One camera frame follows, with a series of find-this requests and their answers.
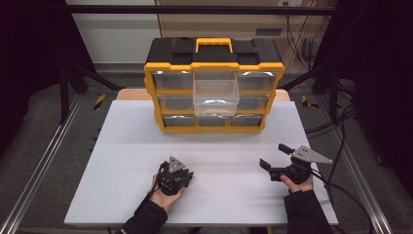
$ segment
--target white wall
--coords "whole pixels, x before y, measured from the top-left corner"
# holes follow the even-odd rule
[[[68,5],[155,5],[154,0],[66,0]],[[94,63],[144,63],[156,37],[157,15],[73,14]]]

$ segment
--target aluminum rail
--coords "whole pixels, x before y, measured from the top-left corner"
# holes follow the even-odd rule
[[[318,97],[316,96],[318,103],[320,104],[320,108],[324,113],[325,117],[329,118],[328,112],[328,103],[326,97]],[[336,143],[340,146],[341,140],[343,138],[343,134],[340,128],[336,128],[333,130],[334,137],[336,139]],[[391,230],[389,223],[380,208],[379,203],[377,202],[376,197],[373,194],[370,186],[368,185],[367,180],[365,179],[363,173],[361,172],[360,168],[357,165],[355,157],[353,157],[352,151],[350,150],[349,146],[344,142],[342,156],[341,156],[346,164],[346,168],[349,171],[349,175],[352,178],[352,181],[356,187],[358,196],[360,197],[364,207],[366,208],[367,212],[370,215],[371,221],[373,223],[374,229],[378,234],[391,234],[393,231]]]
[[[119,5],[45,5],[46,10],[72,14],[201,14],[201,15],[290,15],[336,16],[355,14],[356,9],[335,7],[256,7],[256,6],[119,6]]]
[[[15,203],[15,206],[0,226],[1,234],[14,234],[18,230],[19,224],[23,219],[28,207],[30,206],[30,203],[33,200],[38,188],[40,187],[40,184],[42,183],[42,180],[77,113],[83,97],[83,95],[75,95],[66,121],[58,126],[55,135],[49,143],[30,180],[26,184],[24,190],[21,192],[18,201]]]

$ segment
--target tripod leg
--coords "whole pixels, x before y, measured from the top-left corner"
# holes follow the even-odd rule
[[[325,70],[325,64],[323,63],[320,66],[318,66],[318,67],[312,69],[311,71],[309,71],[309,72],[301,75],[300,77],[296,78],[295,80],[281,86],[280,89],[288,91],[288,90],[294,88],[295,86],[303,83],[304,81],[306,81],[306,80],[308,80],[308,79],[310,79],[314,76],[317,76],[320,72],[322,72],[324,70]]]
[[[121,87],[121,86],[117,86],[117,85],[113,84],[112,82],[104,79],[103,77],[97,75],[96,73],[94,73],[92,71],[89,71],[88,69],[86,69],[85,67],[82,67],[79,64],[73,64],[73,68],[76,71],[80,72],[81,74],[91,77],[92,79],[94,79],[98,83],[106,86],[107,88],[109,88],[111,90],[119,91],[119,90],[122,90],[122,89],[125,88],[125,87]]]

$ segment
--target black sleeve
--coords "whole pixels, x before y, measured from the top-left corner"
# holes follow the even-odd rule
[[[167,219],[168,215],[163,208],[145,198],[134,216],[115,234],[155,234]]]
[[[288,234],[333,233],[313,190],[284,197]]]

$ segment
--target metal bracket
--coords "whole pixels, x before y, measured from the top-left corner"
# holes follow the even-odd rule
[[[306,147],[304,145],[300,146],[294,152],[291,153],[291,156],[297,158],[301,161],[308,163],[323,163],[323,164],[332,164],[333,161],[328,159],[321,154],[317,153],[313,149]]]
[[[184,163],[182,163],[181,161],[175,159],[172,156],[169,156],[169,172],[175,173],[181,169],[184,169],[186,167],[186,165]]]

